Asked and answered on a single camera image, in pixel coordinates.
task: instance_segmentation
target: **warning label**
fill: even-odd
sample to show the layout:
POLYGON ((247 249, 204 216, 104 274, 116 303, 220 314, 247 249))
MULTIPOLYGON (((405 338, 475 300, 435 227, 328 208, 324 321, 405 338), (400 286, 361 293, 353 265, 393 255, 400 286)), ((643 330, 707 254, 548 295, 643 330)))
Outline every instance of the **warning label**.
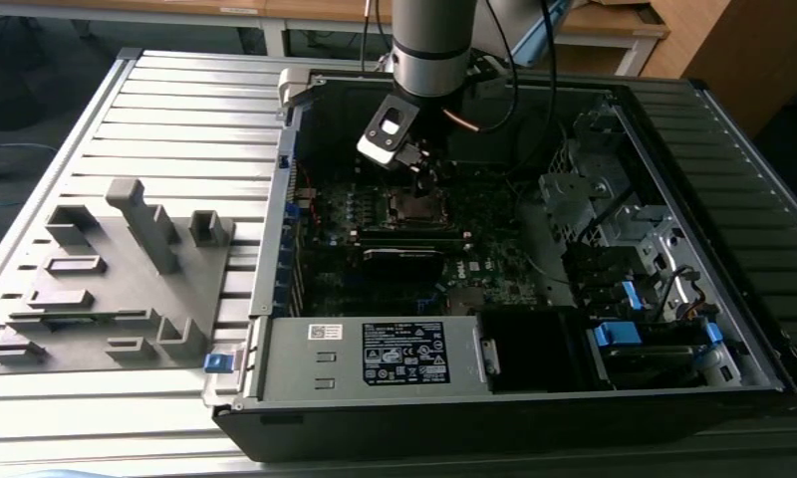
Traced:
POLYGON ((369 385, 449 383, 443 322, 364 324, 363 379, 369 385))

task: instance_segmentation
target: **blue connector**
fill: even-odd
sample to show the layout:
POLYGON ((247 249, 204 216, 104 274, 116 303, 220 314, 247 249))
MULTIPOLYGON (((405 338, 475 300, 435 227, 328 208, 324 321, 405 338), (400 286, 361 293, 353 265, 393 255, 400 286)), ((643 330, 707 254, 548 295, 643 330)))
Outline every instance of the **blue connector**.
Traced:
POLYGON ((712 324, 711 322, 706 325, 706 333, 708 334, 708 339, 714 344, 720 344, 723 342, 723 332, 718 327, 718 324, 712 324))
POLYGON ((640 302, 640 297, 638 296, 638 290, 635 289, 632 281, 623 281, 623 289, 628 296, 628 304, 635 311, 640 311, 643 309, 643 303, 640 302))
POLYGON ((233 373, 233 356, 228 354, 207 354, 203 360, 205 373, 233 373))
POLYGON ((640 334, 635 322, 604 322, 595 329, 595 338, 600 347, 639 346, 640 334))
POLYGON ((285 205, 285 219, 291 222, 297 221, 297 218, 301 215, 301 208, 297 207, 297 204, 292 203, 292 202, 287 202, 285 205))

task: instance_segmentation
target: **slotted aluminum surface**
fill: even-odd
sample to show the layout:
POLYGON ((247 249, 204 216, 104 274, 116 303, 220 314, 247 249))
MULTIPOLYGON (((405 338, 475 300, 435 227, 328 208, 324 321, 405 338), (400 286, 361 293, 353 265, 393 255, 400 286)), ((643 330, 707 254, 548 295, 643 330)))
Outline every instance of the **slotted aluminum surface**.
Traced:
MULTIPOLYGON (((356 63, 168 52, 144 52, 119 61, 0 246, 0 326, 20 300, 1 297, 25 292, 35 274, 19 267, 40 264, 48 254, 51 245, 36 243, 49 239, 41 227, 48 212, 56 204, 87 204, 112 213, 100 196, 109 179, 125 175, 143 179, 149 197, 171 215, 199 207, 235 218, 213 341, 243 339, 279 134, 272 105, 279 73, 291 66, 355 69, 356 63)), ((738 136, 690 84, 603 81, 632 87, 683 169, 704 178, 712 172, 728 176, 726 187, 706 186, 704 197, 728 207, 779 209, 770 188, 746 188, 751 171, 759 169, 739 155, 738 136)), ((732 227, 743 231, 754 225, 732 227)), ((795 236, 780 237, 797 243, 795 236)), ((758 251, 748 251, 751 267, 795 271, 797 251, 758 251)), ((782 300, 774 296, 775 307, 782 300)), ((664 472, 668 460, 722 458, 748 450, 759 455, 797 453, 796 413, 732 423, 682 442, 638 450, 268 466, 251 462, 216 428, 200 398, 203 385, 199 369, 0 376, 0 476, 43 469, 119 476, 313 476, 325 471, 347 476, 352 469, 357 474, 392 470, 400 476, 463 469, 497 474, 563 465, 606 467, 622 456, 655 474, 664 472), (650 469, 648 463, 658 465, 650 469)))

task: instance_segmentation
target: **floor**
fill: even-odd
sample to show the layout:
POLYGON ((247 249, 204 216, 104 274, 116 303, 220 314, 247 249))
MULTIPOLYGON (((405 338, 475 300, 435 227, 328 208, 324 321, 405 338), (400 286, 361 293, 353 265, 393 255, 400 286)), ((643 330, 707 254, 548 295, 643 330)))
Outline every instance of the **floor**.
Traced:
MULTIPOLYGON (((244 32, 240 38, 243 32, 233 28, 95 22, 93 38, 84 40, 71 22, 43 19, 39 23, 36 38, 45 63, 27 78, 47 114, 33 126, 0 132, 0 143, 61 144, 123 47, 240 54, 244 44, 256 53, 264 51, 259 32, 244 32)), ((359 42, 359 36, 344 33, 317 34, 309 39, 303 32, 291 34, 293 54, 307 57, 359 58, 359 42)), ((372 59, 385 51, 376 37, 369 37, 368 47, 372 59)), ((797 193, 797 98, 775 117, 756 143, 797 193)), ((27 200, 49 160, 45 150, 0 149, 0 203, 27 200)), ((19 205, 0 206, 0 240, 19 210, 19 205)))

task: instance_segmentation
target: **barcode sticker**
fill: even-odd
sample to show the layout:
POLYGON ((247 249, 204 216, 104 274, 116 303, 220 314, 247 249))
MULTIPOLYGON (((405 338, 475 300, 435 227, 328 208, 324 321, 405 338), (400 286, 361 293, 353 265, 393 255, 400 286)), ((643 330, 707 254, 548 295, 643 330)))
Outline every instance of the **barcode sticker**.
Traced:
POLYGON ((307 338, 312 341, 341 341, 341 324, 311 324, 307 331, 307 338))
POLYGON ((243 15, 256 15, 256 8, 231 8, 231 7, 221 7, 219 8, 221 13, 239 13, 243 15))

